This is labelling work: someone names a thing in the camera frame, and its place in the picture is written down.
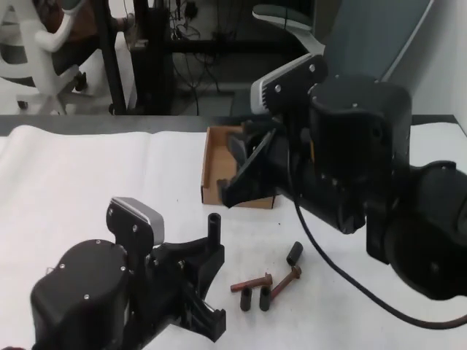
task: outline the white tablecloth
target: white tablecloth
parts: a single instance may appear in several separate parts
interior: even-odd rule
[[[204,140],[203,133],[168,132],[59,136],[25,126],[0,141],[0,349],[34,343],[29,294],[47,267],[80,241],[113,240],[105,224],[112,196],[135,197],[159,211],[169,242],[205,236],[213,211],[223,218],[225,264],[207,301],[227,311],[227,331],[213,344],[170,326],[148,349],[465,349],[467,326],[418,329],[337,276],[313,250],[285,198],[273,210],[203,206]],[[411,159],[416,165],[454,160],[467,171],[467,138],[456,125],[413,127]],[[467,300],[428,300],[371,259],[364,230],[343,236],[311,214],[306,220],[331,258],[392,306],[432,321],[467,314]],[[285,256],[295,241],[304,245],[301,280],[266,313],[255,290],[252,309],[242,312],[230,284],[266,271],[278,282],[290,270]]]

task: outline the screw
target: screw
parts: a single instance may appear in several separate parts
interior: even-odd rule
[[[281,280],[281,282],[272,290],[271,300],[273,300],[278,294],[289,285],[294,279],[299,279],[301,275],[301,269],[298,266],[293,266],[292,271]]]
[[[436,262],[430,264],[430,270],[433,274],[437,275],[439,273],[439,265]]]
[[[269,273],[265,273],[264,277],[260,279],[252,279],[250,281],[232,284],[231,292],[239,292],[244,288],[255,288],[259,286],[271,286],[272,285],[272,276]]]

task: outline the black cylinder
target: black cylinder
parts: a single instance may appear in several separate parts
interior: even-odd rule
[[[212,213],[207,217],[207,239],[209,246],[217,248],[220,245],[220,215]]]
[[[242,311],[248,311],[251,308],[251,294],[251,288],[242,289],[242,296],[240,297],[240,309]]]
[[[295,242],[292,249],[290,250],[289,255],[287,256],[287,264],[290,266],[297,265],[298,259],[300,259],[301,253],[304,250],[304,246],[300,242]]]
[[[260,292],[260,309],[262,311],[268,311],[271,305],[271,287],[263,286]]]

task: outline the chair armrest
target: chair armrest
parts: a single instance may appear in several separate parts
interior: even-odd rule
[[[60,28],[54,33],[49,33],[46,30],[41,30],[34,36],[36,43],[49,53],[56,53],[65,44],[70,36],[74,25],[76,13],[69,15],[65,13],[61,22]]]

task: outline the cardboard box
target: cardboard box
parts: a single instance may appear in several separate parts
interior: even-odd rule
[[[203,204],[222,205],[219,199],[217,181],[220,179],[230,180],[236,175],[236,161],[227,149],[227,135],[235,131],[242,131],[242,127],[215,126],[207,129],[201,178],[201,201]],[[272,209],[274,197],[240,203],[238,206]]]

